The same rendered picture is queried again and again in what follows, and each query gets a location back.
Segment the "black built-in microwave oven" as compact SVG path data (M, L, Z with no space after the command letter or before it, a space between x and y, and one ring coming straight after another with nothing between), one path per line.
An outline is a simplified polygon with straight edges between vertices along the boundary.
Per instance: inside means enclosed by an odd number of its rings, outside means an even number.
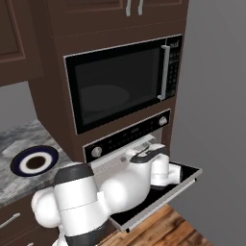
M170 47L165 99L176 95L181 34L67 55L63 58L74 124L85 133L152 106L158 96L160 47Z

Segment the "grey oven rack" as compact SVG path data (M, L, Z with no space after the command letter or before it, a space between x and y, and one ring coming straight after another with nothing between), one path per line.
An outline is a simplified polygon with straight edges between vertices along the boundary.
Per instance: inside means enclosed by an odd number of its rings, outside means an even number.
M129 149L142 150L153 139L155 139L155 137L151 134L141 137L140 139L105 155L99 160L93 161L90 166L96 175L99 175L100 173L105 172L109 168L115 166L122 167L127 162L126 152Z

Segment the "brown tall oven cabinet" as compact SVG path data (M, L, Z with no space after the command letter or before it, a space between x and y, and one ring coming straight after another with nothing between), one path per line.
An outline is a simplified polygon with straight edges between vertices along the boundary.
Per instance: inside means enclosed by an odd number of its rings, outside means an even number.
M145 109L130 113L107 124L78 134L74 124L63 58L90 50L181 34L185 39L186 19L158 24L135 24L137 0L131 6L131 25L107 31L54 37L45 0L29 0L37 33L37 46L43 77L29 83L37 118L49 134L74 161L84 161L83 146L120 131L151 115L171 109L169 124L159 129L161 143L169 144L173 128L176 95Z

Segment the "black oven door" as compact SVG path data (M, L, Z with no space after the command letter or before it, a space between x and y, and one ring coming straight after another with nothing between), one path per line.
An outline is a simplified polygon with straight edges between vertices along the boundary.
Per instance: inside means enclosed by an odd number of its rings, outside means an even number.
M179 184L169 184L162 189L151 188L148 196L140 205L133 209L113 214L110 217L112 224L121 232L131 231L193 185L197 177L203 172L199 167L184 165L182 163L179 163L179 166L182 170L182 178Z

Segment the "blue and white plate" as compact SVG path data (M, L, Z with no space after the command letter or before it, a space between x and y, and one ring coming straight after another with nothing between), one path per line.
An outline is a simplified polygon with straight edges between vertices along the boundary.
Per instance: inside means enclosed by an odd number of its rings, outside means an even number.
M34 177L43 174L56 165L59 152L51 146L38 145L18 153L11 162L10 169L19 177Z

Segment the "brown drawer front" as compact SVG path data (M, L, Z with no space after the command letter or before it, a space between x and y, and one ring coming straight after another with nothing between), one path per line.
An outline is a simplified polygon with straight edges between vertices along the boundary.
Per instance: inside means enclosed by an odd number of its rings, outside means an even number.
M20 217L13 220L9 225L3 229L8 229L12 227L17 228L27 228L31 225L36 226L37 221L35 219L34 213L31 208L32 196L29 195L18 201L13 202L6 207L0 209L0 224L11 218L15 213L20 212Z
M58 236L57 229L33 225L27 228L12 227L0 230L0 246L27 246L31 242L34 246L52 246Z

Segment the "brown wall cupboard door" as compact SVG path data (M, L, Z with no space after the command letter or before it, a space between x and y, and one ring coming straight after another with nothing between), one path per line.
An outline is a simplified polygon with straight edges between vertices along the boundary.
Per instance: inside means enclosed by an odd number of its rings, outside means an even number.
M42 75L28 0L0 0L0 86Z

